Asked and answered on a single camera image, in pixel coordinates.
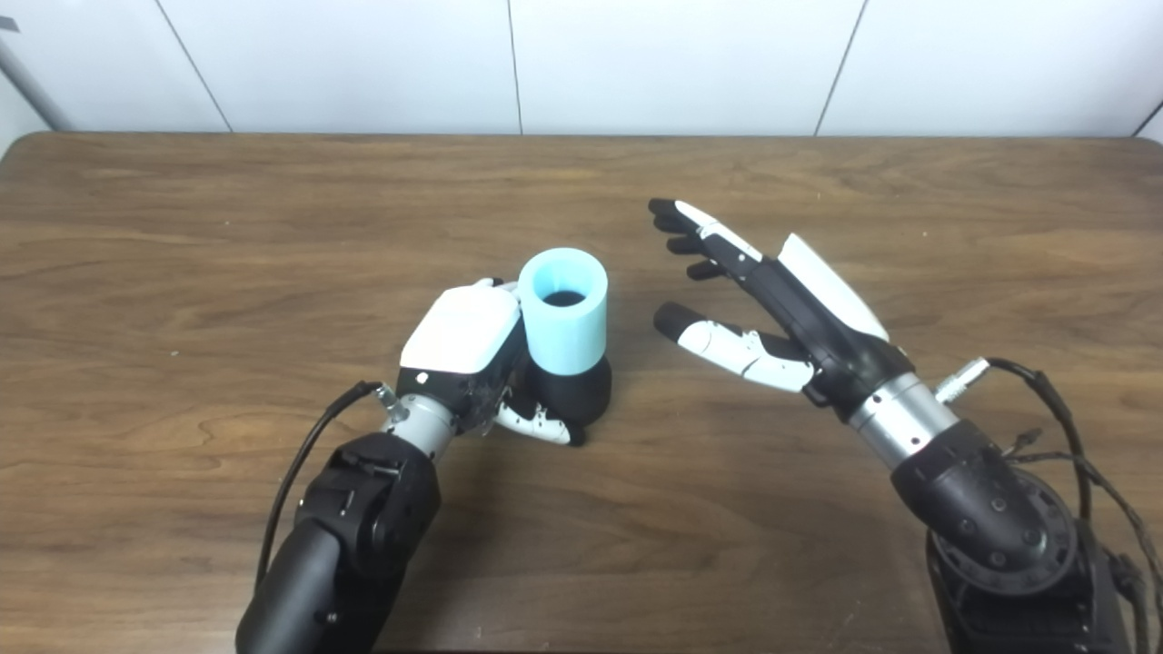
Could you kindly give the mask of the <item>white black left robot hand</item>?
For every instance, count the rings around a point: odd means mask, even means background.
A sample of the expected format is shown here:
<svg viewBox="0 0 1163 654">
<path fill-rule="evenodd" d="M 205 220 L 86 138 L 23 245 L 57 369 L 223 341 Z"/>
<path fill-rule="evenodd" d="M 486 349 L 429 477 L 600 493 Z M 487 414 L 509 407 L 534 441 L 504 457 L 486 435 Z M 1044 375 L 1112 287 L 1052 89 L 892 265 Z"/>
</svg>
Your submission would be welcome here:
<svg viewBox="0 0 1163 654">
<path fill-rule="evenodd" d="M 441 293 L 404 344 L 395 394 L 411 415 L 438 415 L 442 455 L 454 436 L 500 425 L 552 445 L 582 447 L 586 433 L 534 385 L 514 284 L 483 278 Z"/>
</svg>

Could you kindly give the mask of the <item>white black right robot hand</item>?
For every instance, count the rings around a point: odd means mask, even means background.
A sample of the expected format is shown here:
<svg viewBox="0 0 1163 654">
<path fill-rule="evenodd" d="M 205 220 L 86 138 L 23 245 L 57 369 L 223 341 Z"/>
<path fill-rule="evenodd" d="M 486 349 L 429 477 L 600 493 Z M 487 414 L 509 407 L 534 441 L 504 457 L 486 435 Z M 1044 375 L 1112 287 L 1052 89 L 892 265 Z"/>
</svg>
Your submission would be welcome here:
<svg viewBox="0 0 1163 654">
<path fill-rule="evenodd" d="M 688 266 L 691 279 L 732 279 L 782 327 L 782 336 L 743 330 L 664 303 L 652 324 L 685 351 L 747 381 L 801 392 L 841 420 L 914 372 L 859 296 L 802 239 L 790 235 L 772 258 L 692 204 L 652 198 L 648 208 L 652 226 L 669 235 L 669 253 L 701 258 Z"/>
</svg>

